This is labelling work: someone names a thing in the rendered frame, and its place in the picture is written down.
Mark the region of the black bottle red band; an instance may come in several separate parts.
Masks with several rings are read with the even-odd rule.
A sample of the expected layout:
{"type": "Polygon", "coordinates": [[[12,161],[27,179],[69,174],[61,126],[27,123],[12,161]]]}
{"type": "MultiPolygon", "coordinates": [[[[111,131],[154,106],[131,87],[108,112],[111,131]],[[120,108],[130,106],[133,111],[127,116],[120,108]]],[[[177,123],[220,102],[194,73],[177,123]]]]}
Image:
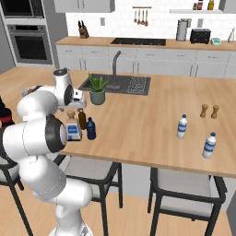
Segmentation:
{"type": "Polygon", "coordinates": [[[9,125],[14,124],[12,120],[12,112],[5,106],[1,97],[0,97],[0,122],[3,127],[7,127],[9,125]]]}

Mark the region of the brown glass bottle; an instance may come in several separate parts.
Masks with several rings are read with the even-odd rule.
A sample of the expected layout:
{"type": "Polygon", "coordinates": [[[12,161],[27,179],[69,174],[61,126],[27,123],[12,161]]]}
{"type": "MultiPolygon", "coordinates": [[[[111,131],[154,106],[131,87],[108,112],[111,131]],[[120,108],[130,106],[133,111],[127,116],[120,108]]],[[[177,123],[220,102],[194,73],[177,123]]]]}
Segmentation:
{"type": "Polygon", "coordinates": [[[78,119],[79,119],[81,129],[86,130],[87,129],[87,120],[86,120],[86,114],[84,113],[83,109],[78,110],[78,119]]]}

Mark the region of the wooden shaker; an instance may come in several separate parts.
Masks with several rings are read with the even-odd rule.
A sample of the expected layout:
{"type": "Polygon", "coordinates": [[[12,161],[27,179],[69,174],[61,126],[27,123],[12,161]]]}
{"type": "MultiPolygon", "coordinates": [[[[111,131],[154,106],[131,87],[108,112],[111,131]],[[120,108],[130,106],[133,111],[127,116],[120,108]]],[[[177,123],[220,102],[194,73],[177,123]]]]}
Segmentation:
{"type": "Polygon", "coordinates": [[[212,119],[216,119],[217,118],[218,110],[219,110],[219,106],[218,105],[214,105],[213,106],[213,112],[211,114],[211,118],[212,119]]]}
{"type": "Polygon", "coordinates": [[[203,104],[203,105],[202,105],[202,111],[201,111],[201,113],[200,113],[200,117],[206,118],[207,108],[208,108],[208,105],[207,105],[207,104],[203,104]]]}

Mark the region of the dark blue glass bottle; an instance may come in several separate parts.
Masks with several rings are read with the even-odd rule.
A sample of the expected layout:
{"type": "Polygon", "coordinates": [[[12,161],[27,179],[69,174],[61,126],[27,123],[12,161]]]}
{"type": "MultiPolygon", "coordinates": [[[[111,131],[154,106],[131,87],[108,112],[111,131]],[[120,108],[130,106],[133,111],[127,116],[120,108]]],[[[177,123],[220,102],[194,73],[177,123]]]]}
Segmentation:
{"type": "Polygon", "coordinates": [[[91,117],[89,117],[87,121],[87,137],[89,140],[94,140],[96,138],[96,125],[91,117]]]}

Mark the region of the dark sink basin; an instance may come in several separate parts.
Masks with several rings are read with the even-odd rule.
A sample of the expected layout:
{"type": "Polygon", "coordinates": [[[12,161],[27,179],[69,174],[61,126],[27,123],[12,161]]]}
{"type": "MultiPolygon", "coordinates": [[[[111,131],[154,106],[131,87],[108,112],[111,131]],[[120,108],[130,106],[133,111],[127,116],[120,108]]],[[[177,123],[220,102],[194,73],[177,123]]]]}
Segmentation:
{"type": "MultiPolygon", "coordinates": [[[[112,75],[105,74],[92,74],[95,78],[102,77],[103,82],[109,81],[107,85],[113,84],[112,75]]],[[[147,96],[149,92],[151,77],[136,77],[136,76],[119,76],[116,75],[116,85],[120,86],[120,89],[108,89],[106,86],[105,92],[108,93],[120,93],[120,94],[134,94],[134,95],[144,95],[147,96]]],[[[89,90],[90,81],[87,78],[82,85],[79,87],[80,90],[89,90]]]]}

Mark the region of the square glass bottle blue label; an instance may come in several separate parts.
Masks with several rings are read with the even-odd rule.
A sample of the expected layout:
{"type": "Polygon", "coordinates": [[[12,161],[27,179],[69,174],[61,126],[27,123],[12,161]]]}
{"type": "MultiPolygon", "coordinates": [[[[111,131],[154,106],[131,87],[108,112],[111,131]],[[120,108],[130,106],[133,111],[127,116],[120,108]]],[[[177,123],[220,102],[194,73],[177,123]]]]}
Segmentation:
{"type": "Polygon", "coordinates": [[[82,131],[74,110],[67,110],[66,132],[68,141],[80,141],[82,131]]]}

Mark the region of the grey corner wall cupboard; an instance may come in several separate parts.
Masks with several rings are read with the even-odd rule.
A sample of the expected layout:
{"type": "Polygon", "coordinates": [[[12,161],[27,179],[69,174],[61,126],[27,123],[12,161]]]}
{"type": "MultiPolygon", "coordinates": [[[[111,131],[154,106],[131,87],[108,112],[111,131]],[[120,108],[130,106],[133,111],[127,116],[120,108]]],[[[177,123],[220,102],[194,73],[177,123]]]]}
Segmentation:
{"type": "Polygon", "coordinates": [[[220,0],[218,9],[226,14],[236,14],[236,0],[220,0]]]}

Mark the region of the steel microwave oven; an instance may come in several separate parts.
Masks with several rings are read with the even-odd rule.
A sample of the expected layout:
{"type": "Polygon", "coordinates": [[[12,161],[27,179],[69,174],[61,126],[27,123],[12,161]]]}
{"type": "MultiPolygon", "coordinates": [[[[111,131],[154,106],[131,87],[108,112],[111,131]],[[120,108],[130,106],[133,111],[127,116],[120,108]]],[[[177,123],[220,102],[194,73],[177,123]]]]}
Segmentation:
{"type": "Polygon", "coordinates": [[[44,18],[41,0],[0,0],[6,18],[44,18]]]}

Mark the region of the grey tap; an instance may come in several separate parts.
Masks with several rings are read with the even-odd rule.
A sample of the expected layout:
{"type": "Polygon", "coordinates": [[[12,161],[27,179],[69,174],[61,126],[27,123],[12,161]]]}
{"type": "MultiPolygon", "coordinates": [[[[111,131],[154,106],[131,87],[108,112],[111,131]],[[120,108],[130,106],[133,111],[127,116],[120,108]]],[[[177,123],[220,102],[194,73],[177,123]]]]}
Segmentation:
{"type": "Polygon", "coordinates": [[[112,90],[119,90],[121,87],[116,84],[116,67],[117,67],[117,59],[120,56],[121,52],[118,51],[116,55],[113,57],[112,60],[112,78],[107,85],[107,89],[112,89],[112,90]]]}

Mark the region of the grey wall cupboards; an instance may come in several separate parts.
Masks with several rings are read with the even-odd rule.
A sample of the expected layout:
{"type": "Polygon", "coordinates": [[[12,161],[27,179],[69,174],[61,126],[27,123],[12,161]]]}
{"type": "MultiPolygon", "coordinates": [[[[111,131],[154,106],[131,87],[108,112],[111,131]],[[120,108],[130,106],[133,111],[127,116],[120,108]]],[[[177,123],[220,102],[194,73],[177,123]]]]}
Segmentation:
{"type": "Polygon", "coordinates": [[[111,13],[115,0],[54,0],[57,13],[111,13]]]}

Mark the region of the brown knife block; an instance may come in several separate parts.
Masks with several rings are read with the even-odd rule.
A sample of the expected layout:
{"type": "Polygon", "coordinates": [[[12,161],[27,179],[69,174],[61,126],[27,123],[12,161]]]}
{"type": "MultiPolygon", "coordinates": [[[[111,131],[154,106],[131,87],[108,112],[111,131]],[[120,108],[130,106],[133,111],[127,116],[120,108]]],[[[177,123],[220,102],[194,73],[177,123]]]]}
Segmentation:
{"type": "Polygon", "coordinates": [[[78,30],[81,39],[87,39],[89,37],[88,30],[83,21],[78,21],[78,30]]]}

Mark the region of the steel wall oven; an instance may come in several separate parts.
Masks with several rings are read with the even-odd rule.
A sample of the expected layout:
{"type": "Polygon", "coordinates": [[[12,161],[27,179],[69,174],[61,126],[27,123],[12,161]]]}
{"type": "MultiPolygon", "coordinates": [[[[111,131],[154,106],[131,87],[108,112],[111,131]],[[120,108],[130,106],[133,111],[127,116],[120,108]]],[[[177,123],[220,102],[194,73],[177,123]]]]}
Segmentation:
{"type": "Polygon", "coordinates": [[[53,63],[47,31],[43,25],[8,25],[7,28],[18,63],[53,63]]]}

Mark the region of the white wall shelf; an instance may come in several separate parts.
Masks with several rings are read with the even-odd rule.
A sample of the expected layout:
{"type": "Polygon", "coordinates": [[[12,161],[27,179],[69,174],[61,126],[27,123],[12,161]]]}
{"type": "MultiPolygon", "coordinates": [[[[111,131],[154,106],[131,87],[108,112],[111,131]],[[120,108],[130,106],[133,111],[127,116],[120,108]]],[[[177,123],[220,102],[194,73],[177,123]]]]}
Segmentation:
{"type": "Polygon", "coordinates": [[[170,13],[172,14],[223,14],[223,11],[219,9],[213,9],[213,10],[170,9],[170,13]]]}

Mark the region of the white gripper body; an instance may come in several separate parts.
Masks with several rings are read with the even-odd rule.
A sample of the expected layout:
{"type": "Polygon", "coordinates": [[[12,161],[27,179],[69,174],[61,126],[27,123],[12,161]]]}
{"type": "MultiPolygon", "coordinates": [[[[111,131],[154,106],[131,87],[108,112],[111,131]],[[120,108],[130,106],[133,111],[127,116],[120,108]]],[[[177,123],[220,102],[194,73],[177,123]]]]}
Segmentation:
{"type": "Polygon", "coordinates": [[[59,110],[61,112],[65,111],[65,110],[76,110],[79,111],[80,109],[85,109],[87,107],[86,103],[70,103],[67,106],[61,106],[59,108],[59,110]]]}

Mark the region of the clear plastic water bottle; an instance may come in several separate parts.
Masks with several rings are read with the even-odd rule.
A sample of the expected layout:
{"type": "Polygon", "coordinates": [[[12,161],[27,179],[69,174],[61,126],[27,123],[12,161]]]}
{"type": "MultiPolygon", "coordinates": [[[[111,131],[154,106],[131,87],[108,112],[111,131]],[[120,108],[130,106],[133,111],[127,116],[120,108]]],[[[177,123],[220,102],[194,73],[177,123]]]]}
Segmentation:
{"type": "Polygon", "coordinates": [[[184,114],[178,123],[178,127],[177,127],[178,138],[180,139],[184,138],[187,124],[188,124],[188,121],[187,121],[186,115],[184,114]]]}
{"type": "Polygon", "coordinates": [[[217,142],[216,134],[214,132],[212,132],[210,134],[210,136],[206,139],[206,142],[204,144],[202,156],[205,159],[210,159],[211,158],[211,156],[213,154],[213,151],[214,151],[214,148],[215,148],[215,145],[216,145],[216,142],[217,142]]]}

